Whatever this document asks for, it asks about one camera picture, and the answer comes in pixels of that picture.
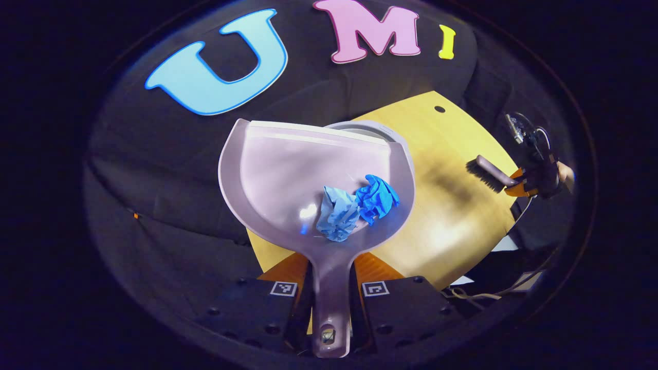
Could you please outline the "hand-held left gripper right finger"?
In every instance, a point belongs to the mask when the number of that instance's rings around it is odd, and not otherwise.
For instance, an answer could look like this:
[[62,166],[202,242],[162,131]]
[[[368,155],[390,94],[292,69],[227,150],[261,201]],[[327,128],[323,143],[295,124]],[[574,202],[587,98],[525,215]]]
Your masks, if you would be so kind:
[[350,310],[356,355],[418,344],[458,323],[458,310],[425,277],[403,277],[371,253],[353,262]]

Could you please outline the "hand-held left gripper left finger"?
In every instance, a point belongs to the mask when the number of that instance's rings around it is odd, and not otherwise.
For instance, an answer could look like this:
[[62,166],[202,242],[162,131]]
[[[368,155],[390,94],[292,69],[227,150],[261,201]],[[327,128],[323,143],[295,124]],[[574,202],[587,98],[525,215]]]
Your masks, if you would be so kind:
[[273,352],[310,353],[313,268],[294,253],[259,278],[242,277],[197,317],[224,339]]

